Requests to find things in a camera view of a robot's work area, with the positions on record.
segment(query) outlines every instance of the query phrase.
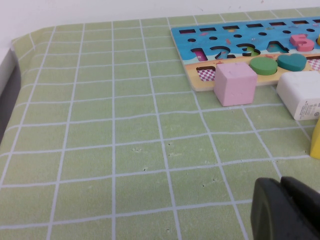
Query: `teal heart block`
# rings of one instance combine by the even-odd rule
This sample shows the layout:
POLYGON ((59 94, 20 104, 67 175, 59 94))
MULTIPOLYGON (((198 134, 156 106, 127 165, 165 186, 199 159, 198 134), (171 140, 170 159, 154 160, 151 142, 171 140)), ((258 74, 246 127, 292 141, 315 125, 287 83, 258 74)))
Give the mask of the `teal heart block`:
POLYGON ((291 55, 280 55, 277 58, 278 66, 282 69, 300 72, 305 69, 307 64, 307 58, 299 53, 293 53, 291 55))

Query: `white block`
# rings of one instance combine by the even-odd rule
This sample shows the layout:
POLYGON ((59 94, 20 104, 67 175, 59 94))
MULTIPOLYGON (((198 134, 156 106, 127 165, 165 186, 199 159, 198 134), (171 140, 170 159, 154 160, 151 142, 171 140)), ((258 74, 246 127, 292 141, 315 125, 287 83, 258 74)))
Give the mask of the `white block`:
POLYGON ((295 120, 315 120, 320 115, 320 73, 285 72, 276 92, 295 120))

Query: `pink cube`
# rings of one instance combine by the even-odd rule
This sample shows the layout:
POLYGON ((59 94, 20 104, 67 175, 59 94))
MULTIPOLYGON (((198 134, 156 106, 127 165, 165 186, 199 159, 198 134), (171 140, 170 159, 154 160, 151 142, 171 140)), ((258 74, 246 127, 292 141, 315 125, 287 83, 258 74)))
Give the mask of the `pink cube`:
POLYGON ((245 62, 216 65, 213 91, 222 106, 251 104, 258 75, 245 62))

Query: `yellow block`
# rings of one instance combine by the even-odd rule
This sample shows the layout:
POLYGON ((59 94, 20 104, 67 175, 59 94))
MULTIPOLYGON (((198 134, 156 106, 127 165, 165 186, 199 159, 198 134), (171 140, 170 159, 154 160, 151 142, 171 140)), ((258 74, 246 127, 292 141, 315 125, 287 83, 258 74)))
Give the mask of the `yellow block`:
POLYGON ((320 159, 320 119, 313 130, 310 157, 320 159))

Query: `shape sorting board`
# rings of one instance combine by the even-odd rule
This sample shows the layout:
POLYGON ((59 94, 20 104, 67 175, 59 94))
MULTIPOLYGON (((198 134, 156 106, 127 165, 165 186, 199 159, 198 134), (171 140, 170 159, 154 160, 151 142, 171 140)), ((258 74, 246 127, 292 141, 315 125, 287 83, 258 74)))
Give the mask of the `shape sorting board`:
MULTIPOLYGON (((229 22, 171 28, 184 70, 195 91, 211 91, 217 64, 246 62, 252 58, 277 60, 283 54, 302 54, 308 61, 303 71, 320 71, 320 16, 229 22), (290 43, 292 35, 306 35, 312 51, 301 52, 290 43)), ((277 67, 272 75, 258 75, 257 85, 276 84, 289 72, 277 67)))

